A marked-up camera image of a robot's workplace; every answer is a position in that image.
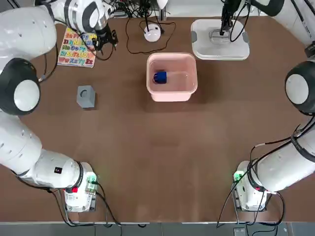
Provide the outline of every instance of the white plastic base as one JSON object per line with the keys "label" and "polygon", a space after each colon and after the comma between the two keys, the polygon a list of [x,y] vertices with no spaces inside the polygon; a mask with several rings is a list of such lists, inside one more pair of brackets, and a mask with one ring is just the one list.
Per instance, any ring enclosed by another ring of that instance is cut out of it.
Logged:
{"label": "white plastic base", "polygon": [[[243,161],[238,166],[238,171],[243,171],[244,173],[247,171],[247,166],[249,161]],[[267,193],[259,192],[255,190],[249,180],[247,175],[244,176],[241,181],[236,186],[236,195],[239,198],[239,204],[243,211],[257,211],[260,205],[259,210],[265,208],[266,201],[267,201]]]}
{"label": "white plastic base", "polygon": [[64,192],[65,203],[68,211],[71,212],[83,212],[89,211],[94,195],[88,194],[86,190],[87,186],[87,173],[93,172],[92,167],[86,163],[81,162],[83,166],[83,179],[77,193]]}
{"label": "white plastic base", "polygon": [[144,37],[147,41],[153,43],[157,42],[161,37],[161,29],[157,24],[149,24],[149,30],[147,27],[144,28]]}
{"label": "white plastic base", "polygon": [[[193,53],[202,60],[245,60],[250,55],[247,33],[243,31],[233,43],[229,40],[222,40],[222,42],[211,40],[213,31],[220,28],[221,20],[219,19],[200,19],[193,22],[191,25]],[[242,23],[237,21],[232,39],[239,34],[242,28]]]}

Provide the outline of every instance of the sticker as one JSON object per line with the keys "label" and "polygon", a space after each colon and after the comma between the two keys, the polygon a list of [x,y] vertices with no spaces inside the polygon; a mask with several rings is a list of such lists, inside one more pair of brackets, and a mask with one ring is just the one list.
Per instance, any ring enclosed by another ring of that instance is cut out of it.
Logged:
{"label": "sticker", "polygon": [[55,173],[56,174],[61,174],[61,172],[63,171],[63,169],[62,168],[60,168],[60,167],[55,167]]}

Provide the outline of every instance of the white stand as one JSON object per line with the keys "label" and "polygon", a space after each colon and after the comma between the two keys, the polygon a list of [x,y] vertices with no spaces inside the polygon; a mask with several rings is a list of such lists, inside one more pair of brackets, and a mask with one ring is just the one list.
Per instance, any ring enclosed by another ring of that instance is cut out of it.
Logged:
{"label": "white stand", "polygon": [[[248,164],[249,164],[249,161],[241,162],[237,170],[245,173],[247,171]],[[237,197],[239,198],[238,203],[242,211],[257,211],[260,202],[261,204],[260,204],[259,210],[262,210],[265,208],[266,201],[267,201],[266,191],[262,193],[254,189],[248,180],[247,174],[237,184],[236,193],[237,193],[236,194]]]}

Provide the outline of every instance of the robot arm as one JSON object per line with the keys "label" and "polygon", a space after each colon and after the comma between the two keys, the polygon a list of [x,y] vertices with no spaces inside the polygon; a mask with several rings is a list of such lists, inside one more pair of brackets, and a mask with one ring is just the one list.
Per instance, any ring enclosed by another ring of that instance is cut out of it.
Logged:
{"label": "robot arm", "polygon": [[[249,3],[273,17],[305,45],[308,60],[289,71],[285,79],[285,92],[300,112],[314,116],[315,1],[251,0]],[[315,172],[314,119],[308,127],[295,132],[290,142],[257,162],[255,171],[249,169],[251,166],[249,161],[243,161],[235,173],[248,172],[236,186],[238,205],[242,211],[264,209],[267,193],[283,190]]]}
{"label": "robot arm", "polygon": [[102,0],[42,3],[0,13],[0,109],[8,114],[26,115],[38,105],[39,82],[30,60],[55,46],[55,20],[79,32],[96,33],[97,50],[118,42],[107,22],[113,7]]}
{"label": "robot arm", "polygon": [[40,139],[17,115],[33,112],[40,100],[36,70],[30,60],[56,44],[55,20],[79,32],[97,34],[95,48],[118,41],[107,20],[112,6],[101,0],[57,0],[0,13],[0,164],[20,179],[65,191],[67,208],[90,209],[96,175],[85,162],[42,149]]}

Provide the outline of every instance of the brown table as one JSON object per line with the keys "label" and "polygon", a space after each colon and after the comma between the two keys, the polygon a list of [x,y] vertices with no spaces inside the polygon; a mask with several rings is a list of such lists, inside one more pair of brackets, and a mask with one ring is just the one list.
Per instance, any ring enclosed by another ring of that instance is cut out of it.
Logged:
{"label": "brown table", "polygon": [[[166,52],[191,51],[192,18],[176,19]],[[163,46],[144,41],[139,20],[128,26],[130,49]],[[111,59],[93,69],[58,66],[42,84],[38,109],[22,121],[43,147],[88,161],[101,177],[108,202],[123,222],[213,222],[230,190],[237,165],[252,146],[290,135],[306,120],[284,92],[287,72],[305,60],[303,45],[274,20],[251,17],[251,54],[245,61],[197,60],[198,89],[184,103],[156,103],[147,92],[146,55],[126,50],[126,20],[111,20],[119,45]],[[58,27],[61,43],[64,27]],[[54,51],[49,54],[54,62]],[[43,58],[34,60],[38,74]],[[76,104],[79,85],[92,85],[97,109]],[[259,156],[273,147],[260,148]],[[61,221],[53,196],[19,183],[0,167],[1,221]],[[315,176],[283,192],[286,221],[314,221]],[[258,220],[277,221],[281,203],[274,197]],[[253,214],[241,214],[252,220]],[[232,201],[223,221],[235,221]],[[104,206],[80,214],[80,221],[104,221]]]}

